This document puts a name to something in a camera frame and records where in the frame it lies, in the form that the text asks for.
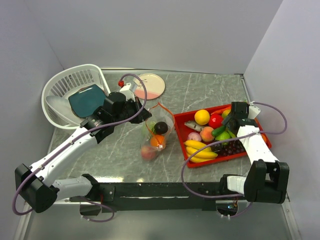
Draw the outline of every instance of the peach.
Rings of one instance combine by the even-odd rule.
[[[214,129],[210,126],[205,126],[203,130],[200,132],[200,136],[204,142],[211,142],[215,139],[214,136],[211,135],[211,132]]]
[[[154,157],[156,157],[157,155],[157,150],[155,150],[153,147],[151,146],[142,146],[141,147],[141,157],[144,159],[144,160],[152,160]]]

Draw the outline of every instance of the lemon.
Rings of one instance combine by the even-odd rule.
[[[207,110],[199,110],[195,113],[194,120],[199,125],[206,125],[210,120],[210,114]]]

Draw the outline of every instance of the red plastic tray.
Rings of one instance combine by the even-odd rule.
[[[222,106],[214,106],[214,107],[210,107],[210,108],[205,108],[205,110],[207,110],[211,114],[216,110],[224,109],[224,108],[226,108],[228,106],[230,106],[230,104],[222,105]],[[184,142],[187,140],[187,137],[188,137],[189,133],[195,132],[191,128],[185,126],[185,122],[194,121],[196,112],[197,112],[197,110],[183,112],[183,113],[179,113],[179,114],[175,114],[174,115],[175,131],[176,131],[176,134],[178,135],[178,139],[179,139],[179,142],[180,142],[180,145],[181,145],[181,149],[182,149],[182,153],[183,153],[183,156],[184,156],[184,160],[186,160],[188,158]],[[255,119],[255,121],[257,122],[259,129],[263,130],[261,125],[260,125],[260,123],[258,122],[258,120]],[[266,145],[268,146],[268,148],[271,148],[272,147],[271,142],[269,141],[267,135],[265,135],[265,137],[266,137]],[[246,155],[247,155],[246,152],[242,152],[242,153],[233,154],[233,155],[229,155],[229,156],[218,156],[217,158],[212,159],[210,161],[204,161],[204,162],[198,162],[198,163],[189,161],[187,163],[187,166],[189,168],[196,168],[196,167],[201,167],[201,166],[208,165],[208,164],[214,164],[214,163],[219,163],[219,162],[223,162],[223,161],[228,161],[230,159],[235,159],[235,158],[243,157],[243,156],[246,156]]]

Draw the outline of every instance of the white laundry basket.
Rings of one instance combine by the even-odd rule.
[[[42,109],[48,121],[57,128],[64,129],[69,133],[79,127],[72,125],[59,117],[47,104],[47,96],[58,96],[68,99],[69,96],[80,89],[96,84],[108,96],[110,89],[101,69],[93,64],[84,64],[64,70],[52,77],[44,86],[41,97]]]

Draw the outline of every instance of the robotic arm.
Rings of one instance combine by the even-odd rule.
[[[47,210],[57,200],[88,196],[91,192],[96,191],[95,186],[98,182],[89,174],[72,179],[56,179],[68,165],[85,151],[112,134],[115,126],[104,127],[91,132],[91,134],[86,134],[88,130],[109,123],[125,121],[142,108],[142,104],[134,96],[132,89],[131,83],[127,83],[119,92],[111,92],[105,98],[103,105],[88,116],[64,143],[30,167],[21,164],[16,168],[15,184],[17,189],[31,173],[37,170],[37,173],[20,192],[20,195],[37,213]],[[143,109],[138,116],[130,120],[130,123],[139,124],[149,117],[151,117],[151,113]],[[44,168],[43,164],[51,157],[54,157],[53,161]]]
[[[244,195],[248,202],[276,203],[285,201],[289,166],[271,153],[254,120],[260,110],[246,102],[232,102],[231,112],[223,121],[244,146],[251,162],[247,177],[224,175],[227,189]]]

